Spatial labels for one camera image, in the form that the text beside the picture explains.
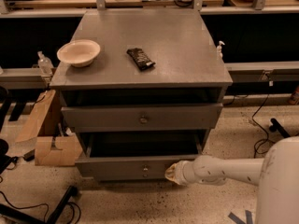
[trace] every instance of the open drawer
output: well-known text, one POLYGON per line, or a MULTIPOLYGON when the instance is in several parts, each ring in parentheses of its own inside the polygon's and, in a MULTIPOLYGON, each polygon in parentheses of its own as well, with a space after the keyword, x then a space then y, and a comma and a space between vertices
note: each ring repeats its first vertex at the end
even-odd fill
POLYGON ((96 181, 162 179, 166 169, 200 153, 197 131, 81 133, 88 148, 76 166, 96 181))
POLYGON ((63 107, 76 133, 215 128, 222 104, 63 107))

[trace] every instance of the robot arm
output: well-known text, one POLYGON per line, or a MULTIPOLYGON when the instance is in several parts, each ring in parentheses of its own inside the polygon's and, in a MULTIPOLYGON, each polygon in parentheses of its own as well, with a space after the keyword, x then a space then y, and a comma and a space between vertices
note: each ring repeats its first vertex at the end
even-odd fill
POLYGON ((180 185, 224 184, 225 178, 258 185, 255 224, 299 223, 299 137, 285 138, 264 159, 220 160, 199 156, 179 161, 166 178, 180 185))
POLYGON ((221 160, 200 155, 194 161, 179 161, 166 171, 166 178, 180 185, 222 185, 226 178, 258 185, 263 159, 221 160))

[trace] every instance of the floor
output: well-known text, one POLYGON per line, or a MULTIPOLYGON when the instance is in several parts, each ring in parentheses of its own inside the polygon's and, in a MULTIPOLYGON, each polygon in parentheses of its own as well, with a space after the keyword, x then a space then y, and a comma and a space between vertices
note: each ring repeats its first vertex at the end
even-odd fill
MULTIPOLYGON (((207 141, 205 154, 223 159, 253 158, 254 144, 265 138, 265 132, 252 120, 252 115, 263 103, 266 95, 225 97, 216 129, 207 141)), ((290 133, 299 133, 299 105, 288 105, 288 95, 270 95, 265 105, 255 115, 255 120, 266 130, 270 119, 275 117, 290 133)), ((0 138, 9 143, 9 156, 22 156, 35 146, 35 140, 14 144, 28 115, 18 121, 8 122, 0 138)), ((270 133, 274 142, 282 137, 270 133)), ((271 145, 265 144, 261 151, 271 145)), ((97 183, 82 178, 76 167, 35 166, 34 161, 19 159, 13 170, 1 174, 0 190, 11 203, 18 207, 47 203, 51 213, 70 185, 79 190, 72 198, 80 210, 78 223, 179 223, 179 224, 234 224, 228 216, 233 213, 246 223, 245 210, 255 216, 257 187, 228 180, 223 186, 199 184, 181 187, 168 181, 97 183)), ((0 203, 7 204, 3 197, 0 203)), ((33 217, 43 219, 46 208, 22 210, 33 217)), ((74 220, 78 218, 75 208, 74 220)), ((58 223, 72 219, 69 206, 63 211, 58 223)), ((0 223, 9 223, 0 217, 0 223)))

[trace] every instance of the spray bottle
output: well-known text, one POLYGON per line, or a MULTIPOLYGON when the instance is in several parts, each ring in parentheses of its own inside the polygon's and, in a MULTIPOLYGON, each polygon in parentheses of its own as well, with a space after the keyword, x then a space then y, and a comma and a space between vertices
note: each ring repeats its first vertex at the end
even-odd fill
POLYGON ((289 99, 289 104, 290 105, 299 105, 299 86, 297 86, 297 88, 291 95, 291 97, 289 99))
POLYGON ((219 41, 219 45, 216 47, 216 51, 219 53, 219 55, 221 56, 221 58, 223 57, 222 54, 222 46, 225 45, 224 42, 219 41))
POLYGON ((52 76, 52 68, 54 67, 50 58, 46 57, 42 51, 37 53, 39 60, 38 66, 41 70, 42 76, 52 76))

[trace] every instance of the chair leg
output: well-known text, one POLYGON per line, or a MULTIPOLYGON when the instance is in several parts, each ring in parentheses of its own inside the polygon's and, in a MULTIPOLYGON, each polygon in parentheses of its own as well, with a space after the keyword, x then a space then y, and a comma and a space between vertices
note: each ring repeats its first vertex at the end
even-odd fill
POLYGON ((78 190, 77 190, 76 187, 74 187, 74 186, 68 187, 66 193, 64 194, 64 197, 60 200, 60 202, 58 203, 56 209, 50 215, 49 219, 47 220, 47 223, 55 224, 57 219, 59 218, 60 214, 64 211, 64 208, 68 203, 68 200, 72 196, 76 196, 77 193, 78 193, 78 190))
POLYGON ((0 132, 1 132, 7 112, 9 110, 11 102, 12 102, 12 97, 11 97, 10 92, 7 89, 5 89, 4 87, 0 87, 0 97, 4 98, 4 101, 0 108, 0 132))
POLYGON ((284 138, 291 137, 289 133, 286 132, 286 130, 280 125, 280 123, 276 119, 271 118, 270 121, 272 122, 272 125, 270 126, 271 132, 279 131, 282 137, 284 138))
POLYGON ((27 214, 24 214, 18 210, 15 210, 3 204, 0 204, 0 214, 3 215, 4 217, 7 217, 8 220, 16 221, 16 223, 28 223, 28 224, 44 223, 41 220, 38 220, 34 217, 30 217, 27 214))

